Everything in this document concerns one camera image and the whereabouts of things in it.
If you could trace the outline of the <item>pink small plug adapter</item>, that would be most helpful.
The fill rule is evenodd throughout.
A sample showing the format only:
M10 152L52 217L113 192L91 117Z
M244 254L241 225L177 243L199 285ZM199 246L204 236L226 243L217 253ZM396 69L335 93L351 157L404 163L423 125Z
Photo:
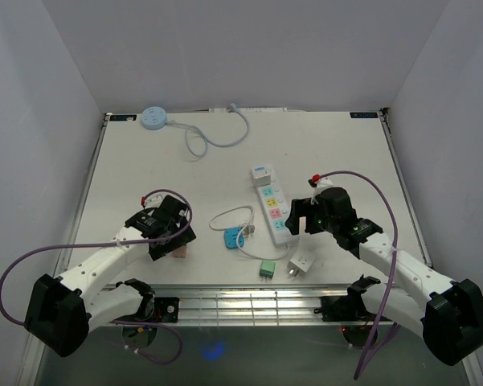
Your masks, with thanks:
M183 245L172 252L173 258L186 258L187 256L187 246Z

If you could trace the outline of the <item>white square charger plug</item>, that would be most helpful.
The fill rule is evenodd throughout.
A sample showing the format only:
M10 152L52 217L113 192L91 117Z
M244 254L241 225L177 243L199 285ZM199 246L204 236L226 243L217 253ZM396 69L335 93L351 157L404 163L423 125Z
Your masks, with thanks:
M251 169L252 182L255 188L266 187L272 182L272 165L265 164Z

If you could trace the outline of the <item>white multicolour power strip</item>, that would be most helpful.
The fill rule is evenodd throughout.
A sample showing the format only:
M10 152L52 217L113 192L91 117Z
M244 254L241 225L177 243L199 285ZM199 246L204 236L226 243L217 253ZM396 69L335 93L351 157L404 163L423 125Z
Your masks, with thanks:
M285 227L290 205L275 169L272 167L272 182L266 187L255 188L268 230L276 247L295 244L299 236L293 236Z

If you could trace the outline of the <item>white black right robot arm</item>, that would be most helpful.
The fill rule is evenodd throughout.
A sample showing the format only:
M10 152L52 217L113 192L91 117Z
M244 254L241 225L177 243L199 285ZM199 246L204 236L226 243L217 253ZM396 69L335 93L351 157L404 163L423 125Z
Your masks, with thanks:
M389 236L369 219L357 216L341 187L313 198L294 199L286 228L297 235L330 233L338 245L385 273L401 292L392 293L375 277L360 277L347 294L319 312L334 320L381 315L418 335L442 363L453 366L483 346L483 294L469 279L455 281L435 272L409 253L393 247Z

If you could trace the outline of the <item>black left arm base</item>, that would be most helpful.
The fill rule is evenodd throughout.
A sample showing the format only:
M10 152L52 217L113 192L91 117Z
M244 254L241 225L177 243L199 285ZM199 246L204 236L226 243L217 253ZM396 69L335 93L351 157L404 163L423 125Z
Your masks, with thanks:
M119 281L116 289L134 290L140 298L137 309L129 314L117 316L114 320L122 322L177 322L180 298L157 296L155 290L143 281L135 278Z

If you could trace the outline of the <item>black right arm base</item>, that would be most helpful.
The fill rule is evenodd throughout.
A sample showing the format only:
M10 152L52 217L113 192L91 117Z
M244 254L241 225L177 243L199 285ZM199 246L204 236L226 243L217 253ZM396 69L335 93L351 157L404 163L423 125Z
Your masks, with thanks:
M363 294L369 290L384 290L386 286L375 277L362 275L352 283L345 295L320 297L320 306L314 309L321 315L323 322L359 322L359 325L342 326L342 335L348 344L363 349L370 335L371 324L375 320L382 295L378 296L375 311L368 310L363 304Z

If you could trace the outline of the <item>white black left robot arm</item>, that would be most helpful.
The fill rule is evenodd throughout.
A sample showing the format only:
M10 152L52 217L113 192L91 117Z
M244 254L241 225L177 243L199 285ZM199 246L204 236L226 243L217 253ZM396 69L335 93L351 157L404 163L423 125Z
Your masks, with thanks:
M35 282L23 325L57 355L73 354L106 323L146 324L160 316L155 292L143 281L132 278L105 289L140 259L156 261L195 240L188 201L174 191L152 195L155 199L143 198L142 209L110 241L94 244L90 257L57 277L45 274Z

